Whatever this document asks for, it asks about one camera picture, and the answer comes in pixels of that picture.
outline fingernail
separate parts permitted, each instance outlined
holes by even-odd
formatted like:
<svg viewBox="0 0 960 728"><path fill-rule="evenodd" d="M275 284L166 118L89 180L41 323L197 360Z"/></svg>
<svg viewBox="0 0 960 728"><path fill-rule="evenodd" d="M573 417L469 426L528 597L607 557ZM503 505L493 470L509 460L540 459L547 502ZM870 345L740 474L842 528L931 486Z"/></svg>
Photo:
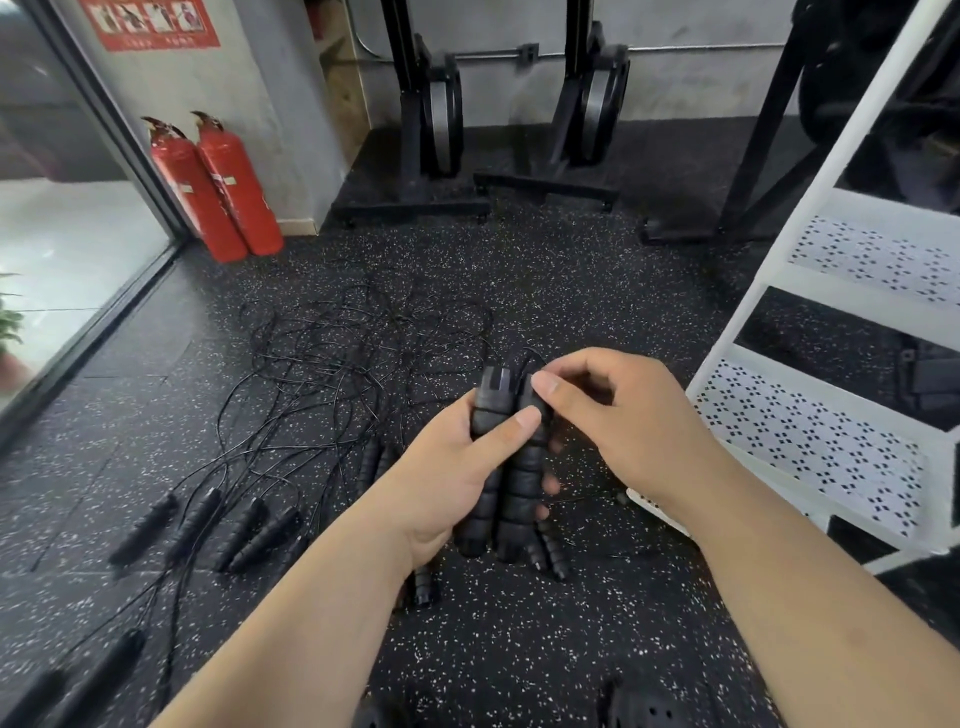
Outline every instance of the fingernail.
<svg viewBox="0 0 960 728"><path fill-rule="evenodd" d="M545 372L543 369L533 375L531 382L541 397L552 395L554 390L560 386L560 378L557 375Z"/></svg>
<svg viewBox="0 0 960 728"><path fill-rule="evenodd" d="M540 424L540 411L532 404L521 409L514 417L523 429L530 429Z"/></svg>

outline red poster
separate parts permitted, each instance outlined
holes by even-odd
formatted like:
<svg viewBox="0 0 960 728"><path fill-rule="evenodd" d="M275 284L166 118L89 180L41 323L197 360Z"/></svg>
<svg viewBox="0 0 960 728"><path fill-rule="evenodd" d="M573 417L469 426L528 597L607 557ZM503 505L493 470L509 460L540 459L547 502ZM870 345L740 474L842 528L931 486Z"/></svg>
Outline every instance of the red poster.
<svg viewBox="0 0 960 728"><path fill-rule="evenodd" d="M105 3L80 0L104 48L155 51L171 48L219 48L203 0Z"/></svg>

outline floor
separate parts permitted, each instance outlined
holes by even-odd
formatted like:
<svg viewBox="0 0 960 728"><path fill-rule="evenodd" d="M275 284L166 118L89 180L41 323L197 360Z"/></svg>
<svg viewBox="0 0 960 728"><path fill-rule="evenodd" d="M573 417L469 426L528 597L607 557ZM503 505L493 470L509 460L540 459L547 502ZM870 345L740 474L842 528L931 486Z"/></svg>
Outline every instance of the floor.
<svg viewBox="0 0 960 728"><path fill-rule="evenodd" d="M110 546L171 482L217 448L213 421L251 371L244 303L322 300L358 270L441 281L494 310L500 346L526 342L552 356L587 345L661 358L684 383L762 260L762 249L643 248L639 214L708 222L750 129L747 119L624 124L606 168L625 190L613 214L596 206L497 193L485 225L472 220L334 227L292 241L274 259L228 268L187 251L165 280L90 359L6 455L0 481L0 712L31 671L156 578L156 558L115 578ZM774 164L799 158L789 131ZM470 132L467 168L506 166L503 136ZM392 137L372 133L342 193L370 198L389 169ZM462 184L441 193L464 194ZM776 226L782 212L767 221ZM745 343L875 400L892 391L892 332L785 297L764 301ZM228 435L263 417L250 394ZM291 444L323 438L318 415ZM592 725L604 680L625 670L675 691L697 726L777 726L776 710L696 547L644 511L621 505L596 456L558 464L568 493L555 506L576 578L539 579L522 568L445 551L441 601L398 614L371 685L402 694L421 725ZM304 489L310 483L301 483ZM611 558L629 549L631 558ZM956 559L884 578L960 644ZM225 580L196 570L183 603L181 686L273 583L269 568ZM142 725L164 654L160 600L147 654L102 720ZM93 641L96 652L102 643Z"/></svg>
<svg viewBox="0 0 960 728"><path fill-rule="evenodd" d="M130 182L0 182L0 272L24 313L10 351L34 372L167 246ZM0 396L0 408L12 397Z"/></svg>

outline baseboard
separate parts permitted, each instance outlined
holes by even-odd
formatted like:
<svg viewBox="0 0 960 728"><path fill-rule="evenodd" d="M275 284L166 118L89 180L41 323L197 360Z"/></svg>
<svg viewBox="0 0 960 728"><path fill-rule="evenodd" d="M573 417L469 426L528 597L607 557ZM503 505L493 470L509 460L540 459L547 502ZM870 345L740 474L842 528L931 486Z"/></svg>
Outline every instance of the baseboard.
<svg viewBox="0 0 960 728"><path fill-rule="evenodd" d="M317 223L311 219L305 220L277 220L280 232L284 235L316 235Z"/></svg>

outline white shelf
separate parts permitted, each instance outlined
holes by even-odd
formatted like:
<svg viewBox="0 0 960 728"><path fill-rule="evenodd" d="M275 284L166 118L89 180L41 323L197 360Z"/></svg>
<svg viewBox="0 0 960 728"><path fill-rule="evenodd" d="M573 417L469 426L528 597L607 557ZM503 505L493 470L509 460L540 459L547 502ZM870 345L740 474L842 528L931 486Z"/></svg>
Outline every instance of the white shelf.
<svg viewBox="0 0 960 728"><path fill-rule="evenodd" d="M813 521L817 528L824 532L827 531L830 523L830 514L828 510L818 510L815 506L810 505L805 498L801 497L797 493L796 489L783 488L776 479L769 479L768 473L759 473L758 470L762 469L756 468L756 465L753 462L755 458L747 455L747 453L743 452L742 450L738 450L728 443L724 443L724 445L727 446L727 449L731 452L733 457L740 460L740 462L742 462L749 470L753 471L757 477L763 480L768 486L773 488L780 495L780 497L784 498L794 508ZM660 510L660 507L648 497L644 497L636 491L630 490L629 488L627 489L627 497L640 507L652 513L661 521L673 526L686 536L690 535L683 526L663 513L663 511Z"/></svg>
<svg viewBox="0 0 960 728"><path fill-rule="evenodd" d="M960 351L960 217L833 189L766 282Z"/></svg>
<svg viewBox="0 0 960 728"><path fill-rule="evenodd" d="M898 548L935 550L947 537L954 446L945 432L736 345L695 404L731 452L801 510Z"/></svg>

